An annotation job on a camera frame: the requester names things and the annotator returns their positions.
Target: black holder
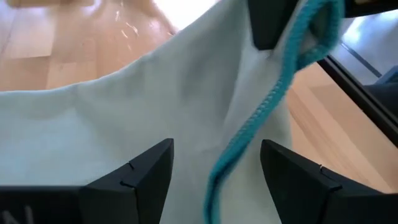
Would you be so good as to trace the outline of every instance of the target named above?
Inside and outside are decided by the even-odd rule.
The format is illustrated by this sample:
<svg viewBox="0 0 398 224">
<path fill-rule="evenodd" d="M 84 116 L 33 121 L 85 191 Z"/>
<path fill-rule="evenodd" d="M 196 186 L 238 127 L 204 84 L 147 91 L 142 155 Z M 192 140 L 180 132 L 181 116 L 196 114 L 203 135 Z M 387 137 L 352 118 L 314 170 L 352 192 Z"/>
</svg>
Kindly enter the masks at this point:
<svg viewBox="0 0 398 224">
<path fill-rule="evenodd" d="M 173 158 L 165 139 L 86 186 L 0 187 L 0 223 L 158 224 Z"/>
<path fill-rule="evenodd" d="M 270 140 L 261 165 L 282 224 L 398 223 L 398 194 L 383 194 Z"/>
</svg>

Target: teal rope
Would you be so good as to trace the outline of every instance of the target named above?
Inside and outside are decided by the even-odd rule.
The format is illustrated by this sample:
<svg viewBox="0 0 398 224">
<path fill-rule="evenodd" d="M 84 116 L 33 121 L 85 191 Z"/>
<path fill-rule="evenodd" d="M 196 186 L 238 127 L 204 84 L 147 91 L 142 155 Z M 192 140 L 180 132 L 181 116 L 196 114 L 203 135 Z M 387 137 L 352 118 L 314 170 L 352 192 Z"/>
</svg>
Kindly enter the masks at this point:
<svg viewBox="0 0 398 224">
<path fill-rule="evenodd" d="M 326 4 L 330 6 L 330 13 L 326 22 L 325 33 L 319 38 L 317 46 L 299 55 L 300 46 L 311 19 Z M 281 76 L 255 112 L 230 140 L 224 153 L 210 172 L 204 207 L 206 224 L 220 224 L 219 194 L 223 182 L 238 163 L 257 130 L 285 95 L 292 83 L 294 73 L 325 57 L 337 43 L 343 12 L 343 0 L 308 0 L 300 10 L 285 44 Z"/>
</svg>

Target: hardwood floor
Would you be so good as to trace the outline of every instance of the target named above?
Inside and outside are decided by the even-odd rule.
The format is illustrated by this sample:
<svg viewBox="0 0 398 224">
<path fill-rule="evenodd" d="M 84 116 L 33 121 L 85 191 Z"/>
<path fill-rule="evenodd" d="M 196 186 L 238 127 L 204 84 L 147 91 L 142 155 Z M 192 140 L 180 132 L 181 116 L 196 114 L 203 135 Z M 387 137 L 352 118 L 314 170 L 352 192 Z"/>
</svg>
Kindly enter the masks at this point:
<svg viewBox="0 0 398 224">
<path fill-rule="evenodd" d="M 102 77 L 164 43 L 215 1 L 0 0 L 0 91 Z M 192 13 L 179 11 L 181 4 Z M 398 192 L 398 149 L 319 65 L 296 74 L 287 102 L 295 151 Z"/>
</svg>

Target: drawstring bag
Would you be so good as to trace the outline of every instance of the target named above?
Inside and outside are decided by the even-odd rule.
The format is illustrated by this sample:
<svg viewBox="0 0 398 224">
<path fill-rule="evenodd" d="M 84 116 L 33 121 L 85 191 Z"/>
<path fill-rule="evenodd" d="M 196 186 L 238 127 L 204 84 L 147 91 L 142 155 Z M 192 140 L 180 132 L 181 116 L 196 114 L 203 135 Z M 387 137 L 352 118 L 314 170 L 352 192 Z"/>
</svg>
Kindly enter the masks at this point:
<svg viewBox="0 0 398 224">
<path fill-rule="evenodd" d="M 261 140 L 291 147 L 283 96 L 294 73 L 336 43 L 342 0 L 299 1 L 263 51 L 246 4 L 222 0 L 98 80 L 0 93 L 0 184 L 85 185 L 174 138 L 161 223 L 280 223 Z"/>
</svg>

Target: white fabric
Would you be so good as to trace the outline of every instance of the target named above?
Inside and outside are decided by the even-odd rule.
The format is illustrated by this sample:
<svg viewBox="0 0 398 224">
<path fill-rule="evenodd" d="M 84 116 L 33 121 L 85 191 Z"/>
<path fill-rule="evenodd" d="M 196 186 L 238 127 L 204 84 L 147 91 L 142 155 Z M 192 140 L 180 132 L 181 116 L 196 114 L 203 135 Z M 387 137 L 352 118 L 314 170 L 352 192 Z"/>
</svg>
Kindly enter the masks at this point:
<svg viewBox="0 0 398 224">
<path fill-rule="evenodd" d="M 99 80 L 0 93 L 0 184 L 88 184 L 174 138 L 161 223 L 203 223 L 208 173 L 276 82 L 280 48 L 272 55 L 256 50 L 246 2 L 224 0 L 154 52 Z M 280 223 L 261 170 L 262 139 L 290 147 L 284 103 L 226 181 L 223 223 Z"/>
</svg>

